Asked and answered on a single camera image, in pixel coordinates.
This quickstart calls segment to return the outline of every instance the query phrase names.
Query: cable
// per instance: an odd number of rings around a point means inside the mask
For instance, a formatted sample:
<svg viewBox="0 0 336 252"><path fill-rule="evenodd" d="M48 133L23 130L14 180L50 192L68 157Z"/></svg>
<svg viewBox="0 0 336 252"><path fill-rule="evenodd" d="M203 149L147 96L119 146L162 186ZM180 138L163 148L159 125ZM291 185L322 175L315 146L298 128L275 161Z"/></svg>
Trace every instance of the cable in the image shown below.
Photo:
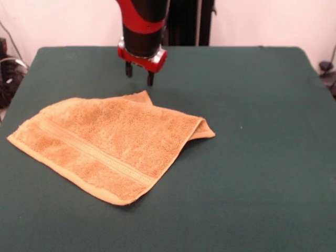
<svg viewBox="0 0 336 252"><path fill-rule="evenodd" d="M336 54L336 45L335 45L335 47L334 47L334 51L333 51L333 53L332 53L330 62L333 62L333 61L334 61L335 54Z"/></svg>
<svg viewBox="0 0 336 252"><path fill-rule="evenodd" d="M24 63L22 60L20 60L18 58L15 58L15 57L8 57L8 58L1 59L0 60L0 64L3 63L3 62L5 62L5 61L9 61L9 60L15 61L20 66L23 66L24 68L26 68L27 70L29 70L29 65L28 64Z"/></svg>
<svg viewBox="0 0 336 252"><path fill-rule="evenodd" d="M3 30L8 34L8 36L9 36L9 38L10 38L10 40L11 40L11 42L12 42L12 44L13 44L13 46L14 46L16 52L17 52L17 54L19 55L19 58L22 59L22 56L21 56L19 50L17 49L16 44L14 43L14 40L13 40L13 38L12 38L11 33L6 29L6 27L3 25L3 23L1 22L1 20L0 20L0 26L1 26L1 27L3 28Z"/></svg>

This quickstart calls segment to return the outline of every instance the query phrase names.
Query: white wall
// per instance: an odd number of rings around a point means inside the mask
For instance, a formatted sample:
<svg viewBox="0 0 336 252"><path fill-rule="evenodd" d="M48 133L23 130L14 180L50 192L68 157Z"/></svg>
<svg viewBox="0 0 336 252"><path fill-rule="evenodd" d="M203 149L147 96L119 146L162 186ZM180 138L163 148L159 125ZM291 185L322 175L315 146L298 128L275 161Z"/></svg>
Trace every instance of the white wall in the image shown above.
<svg viewBox="0 0 336 252"><path fill-rule="evenodd" d="M111 46L122 35L114 0L0 0L0 19L28 63L42 46Z"/></svg>
<svg viewBox="0 0 336 252"><path fill-rule="evenodd" d="M315 69L330 60L336 0L216 0L216 7L213 46L299 46Z"/></svg>
<svg viewBox="0 0 336 252"><path fill-rule="evenodd" d="M336 44L336 0L216 0L216 7L214 46L300 46L317 68ZM0 0L0 19L28 63L42 46L116 45L122 34L115 0Z"/></svg>

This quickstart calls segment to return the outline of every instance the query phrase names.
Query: towel edge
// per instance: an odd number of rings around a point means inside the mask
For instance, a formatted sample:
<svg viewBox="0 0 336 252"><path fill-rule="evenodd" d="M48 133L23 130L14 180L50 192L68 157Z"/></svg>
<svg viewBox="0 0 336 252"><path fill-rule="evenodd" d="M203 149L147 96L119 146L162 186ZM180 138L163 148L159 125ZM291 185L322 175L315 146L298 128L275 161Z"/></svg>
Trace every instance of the towel edge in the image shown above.
<svg viewBox="0 0 336 252"><path fill-rule="evenodd" d="M55 164L53 161L45 158L38 152L35 152L30 147L28 147L26 144L21 142L20 140L16 139L13 134L9 135L7 137L7 140L17 147L19 150L25 152L27 155L31 156L33 159L37 160L38 162L48 166L51 168L54 172L58 173L62 177L66 178L70 182L72 182L74 185L78 186L85 192L87 192L89 195L93 195L94 197L101 199L102 201L105 201L107 203L113 204L113 205L129 205L133 201L124 201L118 198L115 194L108 192L104 189L97 188L93 185L90 185L89 183L82 180L77 175L73 174L72 172L62 168L61 166Z"/></svg>

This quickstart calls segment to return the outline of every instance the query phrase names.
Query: green tablecloth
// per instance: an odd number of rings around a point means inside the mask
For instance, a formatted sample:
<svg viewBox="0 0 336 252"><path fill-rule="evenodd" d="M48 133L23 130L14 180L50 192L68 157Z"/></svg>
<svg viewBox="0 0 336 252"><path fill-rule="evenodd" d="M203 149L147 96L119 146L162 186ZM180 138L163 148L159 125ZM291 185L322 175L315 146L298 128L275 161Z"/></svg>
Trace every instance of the green tablecloth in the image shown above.
<svg viewBox="0 0 336 252"><path fill-rule="evenodd" d="M203 116L138 202L85 193L6 141L70 97L142 91L116 48L43 48L0 127L0 251L336 251L336 104L298 48L169 48L155 105Z"/></svg>

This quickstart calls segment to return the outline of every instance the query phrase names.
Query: towel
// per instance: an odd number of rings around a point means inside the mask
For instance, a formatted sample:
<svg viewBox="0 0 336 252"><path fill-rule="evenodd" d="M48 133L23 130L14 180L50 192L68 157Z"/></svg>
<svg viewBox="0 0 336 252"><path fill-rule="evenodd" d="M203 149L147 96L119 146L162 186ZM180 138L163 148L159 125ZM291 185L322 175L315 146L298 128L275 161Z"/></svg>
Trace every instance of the towel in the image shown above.
<svg viewBox="0 0 336 252"><path fill-rule="evenodd" d="M214 136L205 119L156 107L144 91L52 104L7 139L87 193L128 205L156 184L187 141Z"/></svg>

